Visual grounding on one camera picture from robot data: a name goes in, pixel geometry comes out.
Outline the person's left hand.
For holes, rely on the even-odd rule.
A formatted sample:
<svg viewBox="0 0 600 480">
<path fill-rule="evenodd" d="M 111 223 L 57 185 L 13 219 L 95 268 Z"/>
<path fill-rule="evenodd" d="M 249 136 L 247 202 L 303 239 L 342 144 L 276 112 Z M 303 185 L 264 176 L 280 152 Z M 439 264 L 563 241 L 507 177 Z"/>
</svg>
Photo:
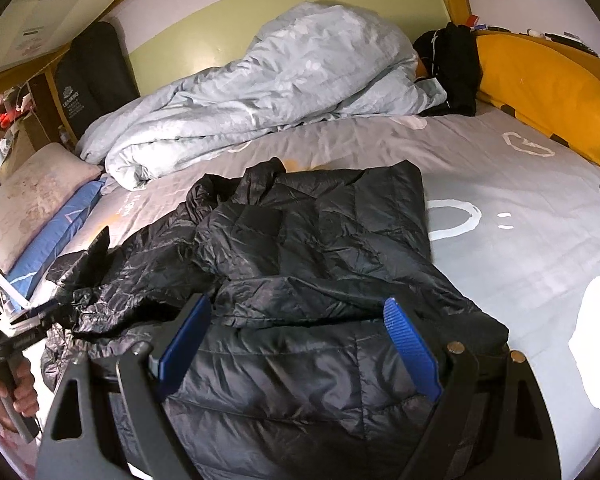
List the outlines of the person's left hand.
<svg viewBox="0 0 600 480">
<path fill-rule="evenodd" d="M 12 371 L 16 386 L 9 391 L 0 381 L 0 424 L 11 432 L 17 432 L 17 428 L 9 417 L 4 407 L 4 399 L 12 399 L 12 408 L 22 417 L 33 417 L 40 406 L 38 405 L 38 394 L 34 388 L 34 376 L 31 373 L 31 362 L 27 358 L 21 358 L 18 366 Z"/>
</svg>

